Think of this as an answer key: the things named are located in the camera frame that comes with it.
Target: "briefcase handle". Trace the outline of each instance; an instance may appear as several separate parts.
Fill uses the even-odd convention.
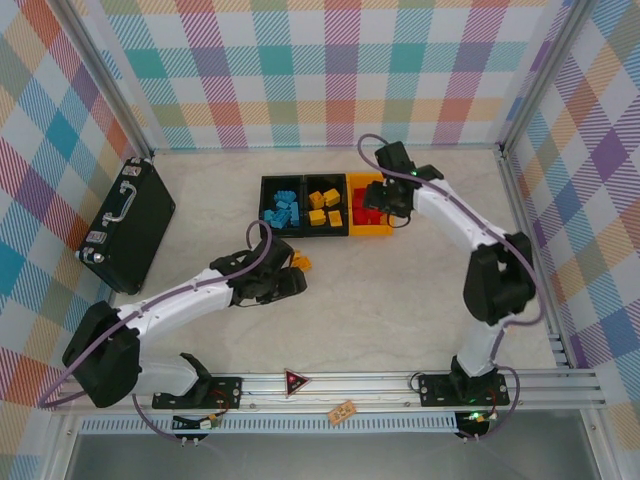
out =
[[[131,195],[129,195],[129,198],[127,198],[127,201],[124,202],[124,206],[122,207],[122,211],[120,212],[120,215],[118,215],[117,217],[114,217],[111,212],[105,213],[102,216],[103,227],[106,227],[109,224],[109,222],[114,222],[114,223],[121,222],[122,220],[124,220],[124,217],[127,216],[127,212],[129,211],[129,208],[131,208],[131,204],[133,203],[133,200],[136,198],[136,195],[138,193],[138,191],[136,190],[136,187],[131,185],[127,180],[123,180],[122,183],[120,184],[120,194],[124,195],[127,190],[131,190]]]

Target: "gray floor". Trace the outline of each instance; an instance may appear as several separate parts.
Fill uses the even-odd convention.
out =
[[[433,164],[490,221],[513,231],[491,150],[410,150]],[[177,203],[139,301],[186,281],[210,261],[245,248],[260,177],[371,171],[355,150],[160,155],[156,165]],[[160,339],[148,354],[190,352],[211,371],[444,370],[474,321],[462,300],[464,254],[428,218],[392,237],[292,239],[313,262],[302,295],[201,317]],[[526,312],[531,318],[534,302]],[[545,327],[510,331],[498,363],[553,368]]]
[[[80,436],[67,480],[590,480],[577,412],[519,412],[495,437],[453,434],[221,435],[180,448],[153,435]]]

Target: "red triangle sticker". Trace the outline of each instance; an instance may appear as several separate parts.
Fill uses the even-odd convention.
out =
[[[304,375],[300,375],[288,368],[284,369],[284,383],[287,386],[287,398],[296,393],[310,381],[311,379]]]

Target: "cable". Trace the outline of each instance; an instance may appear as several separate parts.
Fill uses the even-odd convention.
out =
[[[182,440],[180,440],[179,438],[175,437],[174,435],[171,435],[170,433],[163,432],[153,424],[153,422],[149,419],[149,417],[147,417],[144,414],[144,412],[142,411],[142,408],[140,408],[140,404],[138,403],[138,397],[135,393],[131,395],[131,400],[133,400],[133,408],[136,409],[138,416],[142,419],[142,421],[145,423],[147,427],[149,427],[151,430],[153,430],[155,433],[157,433],[158,435],[160,435],[162,438],[166,440],[182,443]]]
[[[472,211],[470,211],[456,197],[451,196],[446,190],[440,188],[439,186],[433,184],[430,181],[424,180],[424,179],[419,178],[419,177],[414,177],[412,175],[406,175],[404,173],[394,172],[392,170],[388,170],[386,168],[382,168],[379,165],[376,165],[374,162],[372,162],[365,155],[364,150],[362,149],[362,142],[366,138],[372,138],[374,140],[378,140],[379,142],[382,142],[385,145],[389,145],[389,142],[387,142],[381,136],[375,135],[373,133],[365,133],[364,135],[362,135],[358,139],[358,154],[360,155],[362,160],[364,160],[364,162],[367,165],[369,165],[370,167],[374,168],[375,170],[378,170],[379,172],[382,172],[385,175],[388,175],[388,176],[391,176],[391,177],[395,177],[395,178],[400,178],[400,179],[403,179],[403,180],[408,180],[410,182],[418,182],[418,183],[422,184],[423,186],[427,187],[428,189],[430,189],[430,190],[432,190],[432,191],[434,191],[436,193],[439,193],[443,197],[447,198],[451,203],[453,203],[456,207],[458,207],[458,209],[462,213],[464,213],[473,223],[475,223],[478,227],[480,227],[483,230],[483,232],[486,232],[487,235],[489,235],[491,238],[493,238],[497,242],[501,243],[509,252],[511,252],[513,254],[513,256],[515,256],[518,259],[518,261],[522,264],[524,269],[527,271],[527,274],[531,278],[531,281],[534,283],[534,285],[536,287],[536,291],[538,292],[538,304],[540,305],[540,311],[538,312],[538,315],[533,320],[524,321],[524,320],[512,319],[512,320],[507,320],[503,324],[503,328],[500,330],[500,333],[496,337],[496,341],[494,342],[493,347],[491,349],[490,359],[493,362],[495,360],[495,356],[496,356],[496,354],[498,352],[498,348],[500,346],[500,342],[502,342],[502,339],[504,338],[504,329],[506,327],[508,327],[509,325],[520,325],[520,326],[525,326],[525,327],[531,327],[533,325],[536,325],[536,324],[540,323],[543,320],[543,318],[544,318],[544,316],[546,314],[547,305],[546,305],[546,302],[545,302],[545,299],[544,299],[544,296],[543,296],[543,293],[542,293],[543,292],[542,286],[540,285],[540,281],[538,280],[538,276],[536,275],[535,271],[533,270],[533,267],[527,261],[527,259],[524,258],[524,255],[522,255],[522,253],[520,253],[520,251],[517,248],[515,248],[513,245],[511,245],[504,237],[498,235],[493,230],[488,228],[487,225],[480,218],[478,218]],[[515,369],[513,369],[511,367],[507,367],[507,366],[500,366],[500,365],[495,365],[495,367],[498,370],[508,370],[513,374],[513,376],[515,378],[515,381],[516,381],[516,391],[515,391],[514,399],[511,402],[511,407],[509,408],[507,413],[503,416],[502,421],[497,426],[495,426],[491,431],[489,431],[485,435],[483,435],[483,438],[487,438],[487,437],[489,437],[491,435],[494,435],[496,432],[500,431],[500,429],[504,426],[505,422],[513,414],[514,410],[516,409],[516,406],[518,405],[518,401],[520,399],[520,377],[518,376],[518,373],[515,371]],[[467,436],[467,437],[474,438],[473,436],[469,435],[466,432],[463,432],[462,430],[460,430],[460,432],[463,435]]]
[[[494,413],[496,413],[496,407],[498,406],[498,398],[496,397],[496,392],[494,392],[491,388],[488,388],[487,390],[489,391],[489,394],[491,395],[491,399],[493,400],[493,407],[491,408],[491,413],[489,413],[489,416],[491,416]]]
[[[216,413],[217,417],[221,417],[222,415],[224,415],[225,413],[227,413],[229,411],[229,408],[231,408],[231,404],[229,403],[229,397],[227,397],[227,394],[224,393],[221,390],[211,390],[211,393],[218,395],[220,397],[222,397],[224,399],[225,402],[225,407],[224,410],[222,410],[222,408],[220,410],[222,410],[219,413]]]
[[[394,225],[391,225],[391,222],[389,221],[389,217],[390,216],[391,215],[389,213],[387,213],[387,225],[389,225],[394,230],[398,230],[399,228],[404,228],[404,227],[406,227],[407,225],[409,225],[411,223],[411,216],[408,216],[407,217],[407,221],[405,223],[403,223],[402,225],[399,225],[399,226],[396,227]]]
[[[414,392],[417,393],[418,395],[420,395],[420,390],[413,388],[413,379],[416,378],[418,375],[426,375],[426,373],[424,372],[416,372],[413,375],[411,375],[411,377],[409,377],[409,388]]]
[[[264,222],[262,220],[254,220],[247,227],[246,238],[247,238],[247,243],[249,245],[250,245],[249,233],[251,232],[251,229],[255,225],[261,225],[266,229],[266,231],[267,231],[267,245],[265,246],[265,248],[262,251],[262,253],[258,256],[258,258],[256,258],[256,260],[254,262],[252,262],[250,265],[247,265],[245,268],[243,268],[241,270],[238,270],[237,272],[231,273],[229,275],[224,275],[224,276],[217,277],[217,278],[211,278],[209,280],[203,280],[201,282],[197,282],[193,287],[191,285],[186,285],[186,286],[183,286],[183,287],[178,287],[178,288],[175,288],[173,290],[170,290],[170,291],[168,291],[168,292],[166,292],[166,293],[164,293],[162,295],[159,295],[158,297],[156,297],[154,300],[150,301],[149,303],[144,304],[142,306],[142,308],[141,308],[142,312],[133,312],[133,313],[127,315],[125,318],[120,320],[118,323],[113,325],[111,328],[107,329],[104,333],[102,333],[102,335],[100,335],[98,338],[96,338],[94,340],[94,342],[91,345],[89,345],[89,347],[87,347],[78,356],[78,358],[76,358],[71,363],[71,365],[69,365],[69,367],[64,372],[62,372],[62,374],[58,377],[58,379],[55,382],[53,382],[53,384],[49,388],[47,388],[47,390],[42,394],[42,396],[38,400],[38,408],[53,408],[53,407],[57,407],[58,405],[62,405],[63,403],[70,402],[70,401],[75,400],[76,398],[79,398],[82,395],[84,395],[85,394],[84,392],[77,392],[77,393],[74,393],[73,395],[70,395],[70,396],[65,397],[65,398],[53,400],[51,402],[48,401],[49,397],[51,397],[51,395],[53,395],[53,393],[58,388],[60,388],[62,383],[65,380],[67,380],[71,376],[71,374],[73,374],[73,372],[76,370],[76,368],[78,368],[78,366],[80,364],[82,364],[82,362],[84,362],[87,359],[87,357],[89,355],[91,355],[91,353],[96,348],[98,348],[98,346],[100,346],[100,344],[102,344],[102,342],[104,342],[105,340],[110,338],[114,333],[116,333],[120,328],[122,328],[128,322],[130,322],[131,320],[136,318],[140,313],[144,313],[144,312],[150,310],[152,307],[155,307],[159,303],[164,302],[165,300],[168,300],[168,299],[170,299],[170,298],[172,298],[172,297],[174,297],[176,295],[180,295],[181,293],[188,292],[188,291],[190,291],[192,289],[197,290],[199,288],[206,287],[208,285],[213,285],[215,283],[226,282],[228,280],[232,280],[234,278],[238,278],[238,277],[244,275],[245,273],[250,272],[251,270],[256,268],[265,259],[265,257],[269,253],[269,249],[271,248],[271,242],[273,240],[273,233],[271,232],[271,227],[269,226],[268,223],[266,223],[266,222]]]

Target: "metal frame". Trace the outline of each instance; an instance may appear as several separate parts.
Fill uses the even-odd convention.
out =
[[[49,6],[78,50],[80,58],[98,86],[98,90],[107,100],[136,153],[143,157],[153,156],[153,149],[129,108],[129,104],[120,93],[118,85],[104,63],[102,54],[91,40],[91,36],[85,29],[75,8],[70,5],[68,0],[49,0]]]
[[[553,82],[563,61],[577,38],[584,22],[589,18],[597,0],[576,0],[560,31],[554,48],[543,65],[537,79],[527,95],[522,108],[507,133],[505,151],[509,152],[523,135],[533,114],[539,106],[547,88]],[[88,68],[96,79],[96,83],[107,97],[112,107],[116,107],[117,117],[125,127],[125,131],[146,154],[150,150],[128,105],[119,94],[109,71],[102,62],[100,53],[89,39],[82,22],[77,18],[75,10],[66,0],[51,0],[50,4],[65,29],[69,32],[77,48],[88,64]],[[508,161],[508,153],[503,155],[496,150],[498,170],[503,180],[510,207],[519,229],[531,235],[529,221],[524,208],[523,197],[518,190],[515,174]],[[539,249],[534,249],[534,262],[539,272],[544,294],[550,301],[548,325],[553,334],[552,346],[556,345],[557,369],[523,370],[519,372],[522,382],[519,410],[558,410],[579,409],[582,413],[585,428],[592,446],[598,468],[603,478],[629,478],[622,475],[616,462],[616,450],[612,447],[613,430],[608,418],[604,392],[599,386],[596,374],[592,370],[570,369],[568,363],[575,365],[575,355],[571,349],[565,350],[562,339],[567,334],[563,329],[558,305],[552,294]],[[408,385],[408,378],[413,372],[381,372],[381,373],[318,373],[308,374],[313,381],[296,395],[286,398],[282,374],[248,374],[244,378],[243,398],[238,413],[239,418],[258,418],[271,415],[295,415],[298,418],[308,415],[319,415],[330,411],[337,405],[352,400],[358,412],[363,414],[377,413],[383,415],[403,415],[417,417],[429,413],[445,413],[465,410],[460,407],[422,408],[418,395]],[[512,389],[514,379],[506,375],[507,385]],[[75,382],[63,386],[62,396],[79,390]],[[143,408],[149,409],[151,397],[141,397]],[[76,436],[82,429],[82,418],[92,415],[93,418],[115,418],[132,415],[135,410],[129,399],[112,408],[97,410],[85,397],[76,400],[71,406],[63,406],[56,410],[51,418],[47,436],[55,441],[50,442],[36,478],[64,478],[68,469],[71,452]],[[164,415],[173,412],[162,412]],[[195,411],[183,410],[179,413],[189,414]]]
[[[34,480],[65,478],[82,419],[75,414],[52,415],[45,433],[46,450],[38,464]]]
[[[571,47],[582,31],[582,27],[597,4],[598,0],[575,0],[531,89],[524,98],[522,106],[505,135],[505,151],[511,151],[522,137],[547,89],[555,80],[556,75],[569,55]]]
[[[353,401],[361,413],[399,412],[453,412],[473,411],[469,407],[421,407],[417,393],[408,385],[414,372],[379,373],[310,373],[305,376],[313,381],[295,395],[285,396],[284,375],[281,373],[228,374],[222,376],[243,377],[243,395],[238,413],[327,413],[347,400]],[[431,374],[448,372],[433,371]],[[519,373],[521,394],[518,408],[523,410],[558,410],[604,408],[606,405],[600,384],[593,370],[552,369],[522,370]],[[505,375],[507,386],[515,388],[511,374]],[[68,382],[62,396],[81,390],[76,382]],[[151,411],[150,396],[138,397],[140,405]],[[95,414],[96,408],[90,399],[83,397],[73,406],[62,406],[56,413]],[[201,414],[201,410],[175,410],[180,414]],[[100,410],[101,414],[135,413],[129,398],[116,405]]]

